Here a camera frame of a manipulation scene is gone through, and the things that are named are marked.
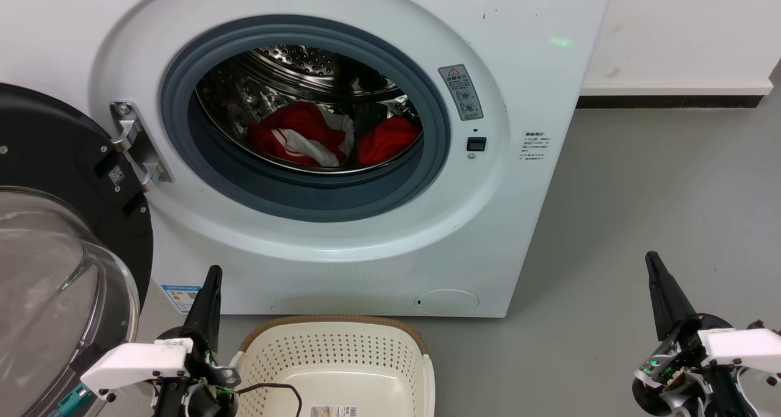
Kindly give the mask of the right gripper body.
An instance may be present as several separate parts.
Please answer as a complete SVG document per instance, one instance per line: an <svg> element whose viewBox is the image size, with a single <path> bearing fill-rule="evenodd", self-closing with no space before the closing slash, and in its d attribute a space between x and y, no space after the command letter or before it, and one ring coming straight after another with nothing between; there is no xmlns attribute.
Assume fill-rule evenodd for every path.
<svg viewBox="0 0 781 417"><path fill-rule="evenodd" d="M700 335L730 330L728 322L710 314L662 322L659 346L634 374L637 405L653 416L757 416L740 385L747 369L709 357Z"/></svg>

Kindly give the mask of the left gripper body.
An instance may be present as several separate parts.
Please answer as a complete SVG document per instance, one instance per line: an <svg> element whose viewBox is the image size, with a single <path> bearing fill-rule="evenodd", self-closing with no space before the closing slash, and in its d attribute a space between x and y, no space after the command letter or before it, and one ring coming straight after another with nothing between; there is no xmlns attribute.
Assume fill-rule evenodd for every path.
<svg viewBox="0 0 781 417"><path fill-rule="evenodd" d="M189 338L192 351L183 367L173 374L153 376L154 416L234 416L237 398L229 389L237 386L234 369L217 360L218 326L203 330L198 326L179 326L159 335L162 339Z"/></svg>

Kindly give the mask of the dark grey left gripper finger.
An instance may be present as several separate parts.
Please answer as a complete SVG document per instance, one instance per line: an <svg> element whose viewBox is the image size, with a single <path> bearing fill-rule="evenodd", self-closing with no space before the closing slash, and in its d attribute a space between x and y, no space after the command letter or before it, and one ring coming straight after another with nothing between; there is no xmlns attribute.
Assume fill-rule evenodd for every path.
<svg viewBox="0 0 781 417"><path fill-rule="evenodd" d="M212 265L193 301L183 325L183 335L193 340L193 347L217 352L222 306L223 269Z"/></svg>

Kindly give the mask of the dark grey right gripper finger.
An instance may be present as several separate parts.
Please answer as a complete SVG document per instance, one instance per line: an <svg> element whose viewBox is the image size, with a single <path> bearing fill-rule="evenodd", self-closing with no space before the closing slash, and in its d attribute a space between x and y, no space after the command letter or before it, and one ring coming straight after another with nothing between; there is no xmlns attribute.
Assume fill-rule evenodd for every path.
<svg viewBox="0 0 781 417"><path fill-rule="evenodd" d="M653 323L657 339L664 341L682 322L694 317L696 310L656 251L646 253L645 263Z"/></svg>

